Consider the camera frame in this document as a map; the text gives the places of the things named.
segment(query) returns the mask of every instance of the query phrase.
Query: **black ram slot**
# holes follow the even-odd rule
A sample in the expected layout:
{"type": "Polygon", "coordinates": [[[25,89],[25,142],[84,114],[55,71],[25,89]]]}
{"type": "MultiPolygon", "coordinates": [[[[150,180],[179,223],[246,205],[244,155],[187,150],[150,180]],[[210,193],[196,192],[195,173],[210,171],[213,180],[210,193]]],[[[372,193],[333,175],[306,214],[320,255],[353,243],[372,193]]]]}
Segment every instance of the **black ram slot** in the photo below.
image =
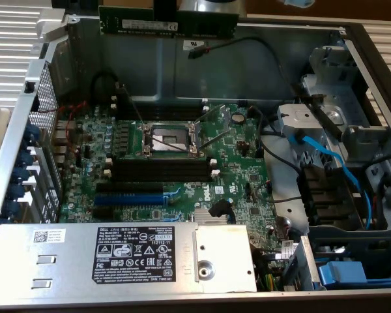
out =
{"type": "MultiPolygon", "coordinates": [[[[195,121],[202,115],[202,106],[155,106],[154,104],[136,104],[144,121],[195,121]]],[[[117,119],[135,121],[136,115],[133,106],[121,108],[116,115],[117,119]]]]}
{"type": "Polygon", "coordinates": [[[210,181],[207,160],[114,160],[113,181],[210,181]]]}
{"type": "Polygon", "coordinates": [[[97,184],[96,192],[137,192],[161,194],[164,191],[162,183],[100,183],[97,184]]]}

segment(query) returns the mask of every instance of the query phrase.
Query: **metal panel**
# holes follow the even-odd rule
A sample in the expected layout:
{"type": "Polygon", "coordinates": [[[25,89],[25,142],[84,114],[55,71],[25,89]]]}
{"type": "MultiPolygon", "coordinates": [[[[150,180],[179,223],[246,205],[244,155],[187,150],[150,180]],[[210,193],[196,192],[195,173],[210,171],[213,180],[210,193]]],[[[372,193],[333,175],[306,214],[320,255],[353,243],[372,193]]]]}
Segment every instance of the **metal panel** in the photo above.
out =
{"type": "MultiPolygon", "coordinates": [[[[154,253],[154,258],[162,259],[158,253],[154,253]]],[[[0,306],[134,302],[136,297],[142,296],[149,300],[156,296],[169,299],[179,294],[246,291],[255,292],[256,285],[245,226],[198,226],[191,222],[0,226],[0,306]],[[174,227],[176,281],[94,282],[92,273],[98,227],[148,226],[174,227]],[[35,230],[55,229],[64,229],[65,239],[58,243],[33,242],[35,230]],[[14,266],[14,257],[9,257],[9,245],[12,256],[17,256],[18,266],[14,266]],[[39,256],[55,256],[55,262],[38,264],[39,256]],[[206,264],[214,267],[214,274],[203,278],[198,273],[202,273],[206,264]],[[51,283],[48,288],[33,289],[33,280],[49,280],[51,283]]]]}
{"type": "Polygon", "coordinates": [[[16,155],[20,148],[20,142],[22,141],[23,130],[26,127],[32,104],[38,93],[40,76],[44,67],[45,60],[35,60],[29,65],[27,77],[30,82],[35,82],[35,90],[33,93],[20,94],[3,139],[0,149],[0,211],[16,155]]]}

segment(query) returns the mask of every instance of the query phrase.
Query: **motherboard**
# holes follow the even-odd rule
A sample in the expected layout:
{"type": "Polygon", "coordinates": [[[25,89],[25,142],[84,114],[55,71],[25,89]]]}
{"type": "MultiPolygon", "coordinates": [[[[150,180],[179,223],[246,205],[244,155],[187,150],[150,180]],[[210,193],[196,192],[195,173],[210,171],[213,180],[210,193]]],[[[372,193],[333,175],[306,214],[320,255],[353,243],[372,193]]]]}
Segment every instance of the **motherboard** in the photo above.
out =
{"type": "Polygon", "coordinates": [[[254,192],[268,181],[257,120],[236,104],[225,105],[230,120],[218,107],[208,109],[215,112],[200,120],[196,154],[183,152],[192,148],[193,123],[117,119],[99,106],[78,115],[66,128],[76,143],[61,172],[59,222],[244,224],[256,247],[280,247],[274,205],[264,200],[272,196],[266,188],[264,199],[254,192]],[[209,214],[223,201],[234,221],[209,214]]]}

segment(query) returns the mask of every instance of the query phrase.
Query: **green circuit board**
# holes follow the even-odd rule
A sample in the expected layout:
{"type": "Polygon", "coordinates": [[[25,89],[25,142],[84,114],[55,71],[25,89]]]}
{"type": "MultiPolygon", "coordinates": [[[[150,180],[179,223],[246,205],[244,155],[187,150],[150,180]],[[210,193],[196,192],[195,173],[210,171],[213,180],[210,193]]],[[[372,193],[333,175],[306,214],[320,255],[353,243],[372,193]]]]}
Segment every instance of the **green circuit board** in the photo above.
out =
{"type": "MultiPolygon", "coordinates": [[[[236,104],[227,105],[230,113],[239,112],[246,116],[246,109],[238,108],[236,104]]],[[[64,171],[63,183],[65,193],[59,222],[147,222],[163,221],[175,218],[180,222],[195,221],[195,209],[210,209],[221,199],[233,203],[237,224],[245,224],[250,234],[250,241],[255,246],[278,248],[275,233],[267,235],[267,227],[275,227],[275,208],[271,203],[263,202],[256,197],[246,197],[246,184],[252,190],[268,180],[268,174],[263,158],[255,158],[255,139],[257,124],[255,119],[246,119],[243,125],[230,125],[230,131],[224,137],[203,150],[205,156],[217,160],[218,177],[211,182],[164,183],[164,192],[177,192],[173,202],[165,205],[133,205],[114,208],[113,220],[93,218],[94,196],[98,183],[107,183],[103,171],[106,162],[107,141],[105,134],[110,129],[113,132],[111,152],[119,159],[145,158],[142,151],[142,125],[138,121],[115,121],[108,114],[97,109],[93,114],[78,117],[77,124],[82,125],[83,133],[91,139],[82,142],[91,148],[89,159],[81,160],[81,168],[75,173],[64,171]],[[122,132],[128,132],[128,142],[121,142],[122,132]],[[245,141],[250,148],[246,156],[237,149],[237,142],[245,141]],[[88,164],[93,163],[92,171],[88,164]]],[[[207,141],[223,131],[223,117],[217,114],[203,121],[203,140],[207,141]]],[[[75,164],[68,159],[66,168],[75,164]]]]}

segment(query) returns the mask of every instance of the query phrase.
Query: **warning label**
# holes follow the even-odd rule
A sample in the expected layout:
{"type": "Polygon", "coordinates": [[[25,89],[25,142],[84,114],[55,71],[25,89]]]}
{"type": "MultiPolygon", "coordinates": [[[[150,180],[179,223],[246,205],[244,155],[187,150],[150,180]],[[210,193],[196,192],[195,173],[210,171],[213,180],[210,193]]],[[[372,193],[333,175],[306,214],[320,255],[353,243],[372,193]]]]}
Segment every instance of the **warning label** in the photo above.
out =
{"type": "Polygon", "coordinates": [[[174,227],[99,227],[93,280],[97,284],[174,282],[174,227]]]}

